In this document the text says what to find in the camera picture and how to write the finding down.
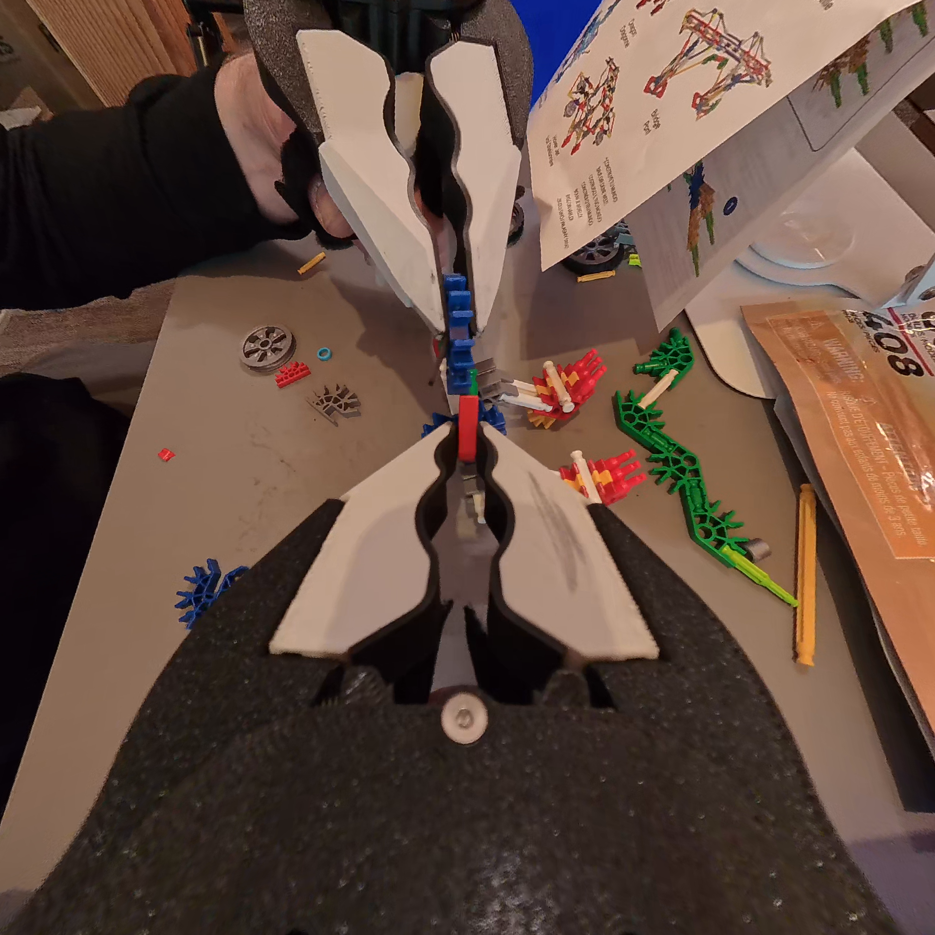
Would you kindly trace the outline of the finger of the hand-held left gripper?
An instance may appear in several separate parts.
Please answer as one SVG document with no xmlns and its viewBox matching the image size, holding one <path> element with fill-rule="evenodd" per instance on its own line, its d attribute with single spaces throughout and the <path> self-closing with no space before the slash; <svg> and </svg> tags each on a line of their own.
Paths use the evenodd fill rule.
<svg viewBox="0 0 935 935">
<path fill-rule="evenodd" d="M 441 164 L 450 173 L 446 215 L 467 276 L 477 332 L 485 330 L 503 273 L 521 152 L 513 142 L 495 48 L 458 40 L 427 62 L 427 82 L 452 134 Z"/>
<path fill-rule="evenodd" d="M 414 201 L 414 166 L 394 134 L 394 76 L 384 57 L 338 30 L 297 32 L 324 136 L 325 186 L 396 296 L 445 328 L 438 252 Z"/>
</svg>

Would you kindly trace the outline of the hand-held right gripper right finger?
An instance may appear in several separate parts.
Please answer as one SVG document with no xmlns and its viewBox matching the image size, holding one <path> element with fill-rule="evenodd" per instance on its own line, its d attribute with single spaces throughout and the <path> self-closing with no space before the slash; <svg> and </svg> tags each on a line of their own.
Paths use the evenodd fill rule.
<svg viewBox="0 0 935 935">
<path fill-rule="evenodd" d="M 485 521 L 497 540 L 487 634 L 504 664 L 656 659 L 659 649 L 598 531 L 614 520 L 492 427 L 478 430 Z"/>
</svg>

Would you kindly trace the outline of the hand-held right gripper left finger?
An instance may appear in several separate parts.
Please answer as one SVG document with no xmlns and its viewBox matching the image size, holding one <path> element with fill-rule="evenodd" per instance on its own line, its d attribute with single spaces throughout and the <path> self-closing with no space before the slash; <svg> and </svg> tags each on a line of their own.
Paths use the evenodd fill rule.
<svg viewBox="0 0 935 935">
<path fill-rule="evenodd" d="M 454 425 L 439 427 L 353 487 L 269 645 L 349 657 L 438 593 L 432 540 L 447 515 Z"/>
</svg>

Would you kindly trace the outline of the colourful construction toy model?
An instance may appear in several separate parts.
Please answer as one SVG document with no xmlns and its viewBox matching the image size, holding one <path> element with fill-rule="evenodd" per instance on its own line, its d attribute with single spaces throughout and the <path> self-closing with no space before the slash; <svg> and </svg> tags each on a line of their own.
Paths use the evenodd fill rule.
<svg viewBox="0 0 935 935">
<path fill-rule="evenodd" d="M 542 375 L 531 381 L 502 377 L 492 359 L 475 363 L 470 351 L 457 352 L 453 363 L 441 362 L 450 414 L 434 413 L 431 422 L 424 425 L 423 435 L 447 423 L 455 424 L 458 460 L 480 523 L 485 521 L 485 494 L 474 466 L 478 427 L 486 425 L 506 434 L 504 407 L 522 409 L 532 427 L 549 429 L 566 423 L 594 395 L 605 373 L 602 358 L 594 349 L 567 366 L 544 362 Z M 570 463 L 555 475 L 588 501 L 604 506 L 625 498 L 647 478 L 631 450 L 604 459 L 574 452 Z"/>
</svg>

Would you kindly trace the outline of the blue snowflake connector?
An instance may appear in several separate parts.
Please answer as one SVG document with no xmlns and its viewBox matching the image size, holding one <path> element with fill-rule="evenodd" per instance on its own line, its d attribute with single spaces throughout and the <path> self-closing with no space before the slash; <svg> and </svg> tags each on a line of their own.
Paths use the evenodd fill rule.
<svg viewBox="0 0 935 935">
<path fill-rule="evenodd" d="M 249 570 L 247 566 L 235 567 L 223 572 L 215 558 L 208 558 L 204 566 L 194 566 L 190 576 L 185 576 L 186 589 L 177 592 L 180 601 L 175 609 L 181 611 L 180 623 L 187 630 L 227 592 L 233 583 Z"/>
<path fill-rule="evenodd" d="M 478 395 L 473 358 L 473 296 L 464 275 L 445 273 L 442 285 L 448 326 L 444 354 L 446 391 L 451 396 Z"/>
</svg>

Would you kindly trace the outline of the person's left forearm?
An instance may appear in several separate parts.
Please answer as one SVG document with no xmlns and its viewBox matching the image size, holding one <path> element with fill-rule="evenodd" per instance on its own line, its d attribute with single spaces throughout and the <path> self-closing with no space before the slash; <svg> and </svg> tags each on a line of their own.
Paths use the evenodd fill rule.
<svg viewBox="0 0 935 935">
<path fill-rule="evenodd" d="M 1 138 L 3 310 L 127 298 L 187 267 L 312 228 L 276 191 L 263 207 L 223 126 L 216 81 L 241 56 L 193 76 L 158 76 L 127 103 L 76 111 Z"/>
</svg>

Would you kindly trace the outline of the person's left hand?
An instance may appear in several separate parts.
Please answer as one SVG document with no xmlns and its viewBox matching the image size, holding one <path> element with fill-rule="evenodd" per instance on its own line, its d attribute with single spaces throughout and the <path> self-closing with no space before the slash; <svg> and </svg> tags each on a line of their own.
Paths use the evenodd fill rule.
<svg viewBox="0 0 935 935">
<path fill-rule="evenodd" d="M 219 119 L 260 214 L 274 226 L 298 220 L 275 189 L 282 149 L 296 126 L 267 95 L 253 53 L 227 60 L 215 81 Z"/>
</svg>

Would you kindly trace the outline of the blue plastic bin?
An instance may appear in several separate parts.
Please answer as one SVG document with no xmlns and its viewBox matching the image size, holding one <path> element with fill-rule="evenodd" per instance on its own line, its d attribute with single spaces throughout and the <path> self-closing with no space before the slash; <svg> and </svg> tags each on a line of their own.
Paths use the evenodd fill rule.
<svg viewBox="0 0 935 935">
<path fill-rule="evenodd" d="M 601 1 L 512 1 L 533 57 L 534 105 Z"/>
</svg>

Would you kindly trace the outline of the black wheel with grey hub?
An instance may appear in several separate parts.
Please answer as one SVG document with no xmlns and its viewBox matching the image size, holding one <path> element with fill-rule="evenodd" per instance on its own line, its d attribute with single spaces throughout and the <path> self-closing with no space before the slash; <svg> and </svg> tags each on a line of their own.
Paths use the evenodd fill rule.
<svg viewBox="0 0 935 935">
<path fill-rule="evenodd" d="M 592 275 L 618 268 L 636 252 L 635 242 L 624 220 L 619 221 L 562 260 L 575 275 Z"/>
</svg>

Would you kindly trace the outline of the grey half snowflake connector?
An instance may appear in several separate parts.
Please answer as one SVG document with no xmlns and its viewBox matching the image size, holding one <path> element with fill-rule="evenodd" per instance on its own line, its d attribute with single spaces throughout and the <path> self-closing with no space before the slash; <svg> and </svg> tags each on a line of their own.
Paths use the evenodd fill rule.
<svg viewBox="0 0 935 935">
<path fill-rule="evenodd" d="M 307 402 L 318 415 L 334 427 L 340 425 L 341 420 L 362 415 L 361 401 L 357 393 L 345 384 L 337 385 L 334 389 L 325 386 L 321 392 L 312 392 Z"/>
</svg>

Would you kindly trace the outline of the toy models instruction sheet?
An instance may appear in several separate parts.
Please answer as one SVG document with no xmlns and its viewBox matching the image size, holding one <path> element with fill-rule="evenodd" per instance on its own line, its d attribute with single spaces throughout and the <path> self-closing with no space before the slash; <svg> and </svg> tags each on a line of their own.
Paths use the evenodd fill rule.
<svg viewBox="0 0 935 935">
<path fill-rule="evenodd" d="M 910 2 L 602 2 L 530 113 L 546 270 Z"/>
</svg>

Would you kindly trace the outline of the grey spoked pulley wheel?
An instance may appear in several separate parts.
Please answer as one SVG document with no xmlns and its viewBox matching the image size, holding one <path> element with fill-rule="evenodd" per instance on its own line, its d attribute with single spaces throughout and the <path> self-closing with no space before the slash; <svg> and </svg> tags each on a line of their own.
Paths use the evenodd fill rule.
<svg viewBox="0 0 935 935">
<path fill-rule="evenodd" d="M 296 350 L 293 332 L 276 324 L 262 325 L 246 334 L 240 350 L 240 363 L 252 373 L 271 373 L 286 365 Z"/>
</svg>

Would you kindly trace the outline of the white instruction booklet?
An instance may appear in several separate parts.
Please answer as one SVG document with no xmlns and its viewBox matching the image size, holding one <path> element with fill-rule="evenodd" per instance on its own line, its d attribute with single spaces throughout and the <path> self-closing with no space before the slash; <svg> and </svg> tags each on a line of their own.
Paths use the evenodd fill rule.
<svg viewBox="0 0 935 935">
<path fill-rule="evenodd" d="M 684 310 L 934 69 L 933 2 L 894 13 L 630 213 L 656 322 Z"/>
</svg>

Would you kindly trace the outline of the long yellow rod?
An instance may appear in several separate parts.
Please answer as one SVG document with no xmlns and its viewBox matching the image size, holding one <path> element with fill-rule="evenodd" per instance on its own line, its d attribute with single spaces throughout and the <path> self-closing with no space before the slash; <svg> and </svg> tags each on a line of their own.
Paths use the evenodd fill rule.
<svg viewBox="0 0 935 935">
<path fill-rule="evenodd" d="M 798 501 L 794 651 L 796 662 L 812 667 L 816 644 L 816 498 L 812 485 L 801 485 Z"/>
</svg>

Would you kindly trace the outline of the wooden pillar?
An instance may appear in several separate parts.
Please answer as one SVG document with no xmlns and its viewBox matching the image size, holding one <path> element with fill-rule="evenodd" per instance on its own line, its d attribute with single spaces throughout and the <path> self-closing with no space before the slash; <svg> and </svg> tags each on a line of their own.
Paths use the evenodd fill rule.
<svg viewBox="0 0 935 935">
<path fill-rule="evenodd" d="M 181 1 L 30 1 L 105 106 L 123 104 L 143 79 L 192 75 Z"/>
</svg>

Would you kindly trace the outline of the white foam board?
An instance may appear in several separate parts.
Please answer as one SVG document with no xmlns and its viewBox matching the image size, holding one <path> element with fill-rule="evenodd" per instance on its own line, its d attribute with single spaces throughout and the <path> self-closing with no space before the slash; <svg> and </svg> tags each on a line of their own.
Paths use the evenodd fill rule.
<svg viewBox="0 0 935 935">
<path fill-rule="evenodd" d="M 849 150 L 686 307 L 698 342 L 726 384 L 774 399 L 778 376 L 742 308 L 784 301 L 882 309 L 928 262 L 934 235 L 857 150 Z"/>
</svg>

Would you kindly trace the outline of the brown plastic bag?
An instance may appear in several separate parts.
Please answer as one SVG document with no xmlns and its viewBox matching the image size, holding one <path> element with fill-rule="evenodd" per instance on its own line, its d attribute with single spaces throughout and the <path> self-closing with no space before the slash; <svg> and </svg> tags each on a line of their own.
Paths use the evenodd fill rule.
<svg viewBox="0 0 935 935">
<path fill-rule="evenodd" d="M 933 309 L 742 308 L 908 680 L 934 717 Z"/>
</svg>

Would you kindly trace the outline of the white metal stand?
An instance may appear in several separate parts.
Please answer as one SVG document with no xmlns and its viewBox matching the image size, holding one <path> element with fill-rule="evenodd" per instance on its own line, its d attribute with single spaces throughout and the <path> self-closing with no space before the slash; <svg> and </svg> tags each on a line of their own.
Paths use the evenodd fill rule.
<svg viewBox="0 0 935 935">
<path fill-rule="evenodd" d="M 898 293 L 884 301 L 879 309 L 916 306 L 934 298 L 935 256 L 924 266 L 915 267 L 906 275 Z"/>
</svg>

